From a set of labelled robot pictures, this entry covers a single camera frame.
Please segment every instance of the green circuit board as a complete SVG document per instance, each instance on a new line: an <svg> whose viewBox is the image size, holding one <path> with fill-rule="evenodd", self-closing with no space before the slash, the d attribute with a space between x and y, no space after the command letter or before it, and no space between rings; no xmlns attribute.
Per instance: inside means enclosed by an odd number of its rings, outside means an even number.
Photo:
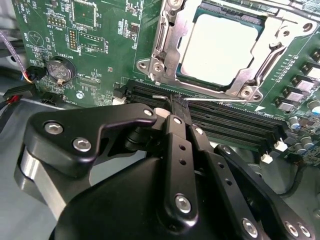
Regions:
<svg viewBox="0 0 320 240"><path fill-rule="evenodd" d="M262 12L277 12L275 8L245 1L229 2ZM306 11L320 13L320 7L312 7L309 2L304 1ZM45 67L52 57L60 56L70 60L76 69L76 77L64 86L49 76L36 82L40 92L62 95L67 103L94 107L112 104L115 83L124 85L134 80L154 85L137 69L136 62L151 55L162 0L12 0L12 3L29 64ZM292 115L315 119L307 132L318 135L320 120L307 108L310 99L320 99L316 87L291 112L277 109L275 100L286 87L293 86L294 76L302 73L303 65L312 60L310 56L319 48L318 26L311 35L293 40L260 88L263 94L260 102L228 105L280 120ZM160 88L203 97L165 84ZM318 150L315 151L307 154L315 156Z"/></svg>

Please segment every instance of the cpu socket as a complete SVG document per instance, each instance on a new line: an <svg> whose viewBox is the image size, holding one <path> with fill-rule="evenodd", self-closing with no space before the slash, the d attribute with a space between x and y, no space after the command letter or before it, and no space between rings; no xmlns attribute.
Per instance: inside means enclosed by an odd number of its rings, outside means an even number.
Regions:
<svg viewBox="0 0 320 240"><path fill-rule="evenodd" d="M163 0L152 54L136 66L158 86L259 102L259 88L293 39L312 34L317 23L216 1Z"/></svg>

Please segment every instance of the capacitor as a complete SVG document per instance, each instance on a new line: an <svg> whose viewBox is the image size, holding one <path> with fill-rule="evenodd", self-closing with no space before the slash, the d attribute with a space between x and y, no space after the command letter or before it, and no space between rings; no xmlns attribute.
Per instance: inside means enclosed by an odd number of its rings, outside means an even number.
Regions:
<svg viewBox="0 0 320 240"><path fill-rule="evenodd" d="M298 122L298 118L296 116L289 117L288 122L291 129L295 130L300 128L300 123Z"/></svg>
<svg viewBox="0 0 320 240"><path fill-rule="evenodd" d="M301 138L301 143L304 149L309 149L314 146L314 143L311 140L311 137L305 136Z"/></svg>
<svg viewBox="0 0 320 240"><path fill-rule="evenodd" d="M304 149L304 147L302 146L302 144L299 142L299 143L296 143L294 145L294 149L296 151L297 154L304 154L307 150Z"/></svg>
<svg viewBox="0 0 320 240"><path fill-rule="evenodd" d="M320 114L320 101L312 100L307 104L307 107L314 114Z"/></svg>

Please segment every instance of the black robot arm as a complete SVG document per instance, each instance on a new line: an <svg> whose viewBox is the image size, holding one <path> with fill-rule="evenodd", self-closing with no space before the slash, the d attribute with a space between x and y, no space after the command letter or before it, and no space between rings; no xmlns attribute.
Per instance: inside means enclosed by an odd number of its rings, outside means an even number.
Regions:
<svg viewBox="0 0 320 240"><path fill-rule="evenodd" d="M147 157L90 185L94 165L137 150ZM55 240L316 239L231 148L210 145L179 97L153 110L134 103L37 113L15 178L51 209Z"/></svg>

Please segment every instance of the black connector port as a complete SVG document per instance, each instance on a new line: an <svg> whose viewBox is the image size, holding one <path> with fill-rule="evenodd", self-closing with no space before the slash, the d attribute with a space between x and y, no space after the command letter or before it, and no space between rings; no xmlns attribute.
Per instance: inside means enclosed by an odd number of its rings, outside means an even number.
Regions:
<svg viewBox="0 0 320 240"><path fill-rule="evenodd" d="M47 91L41 96L41 102L43 104L57 106L57 104L63 102L63 98L62 95L58 95Z"/></svg>
<svg viewBox="0 0 320 240"><path fill-rule="evenodd" d="M26 74L31 82L40 81L47 75L47 70L38 66L30 66L26 69Z"/></svg>
<svg viewBox="0 0 320 240"><path fill-rule="evenodd" d="M35 96L36 94L37 94L36 86L34 84L26 84L26 85L10 88L5 92L5 94L3 95L3 98L5 100L8 100L13 96L20 96L23 99L29 99Z"/></svg>

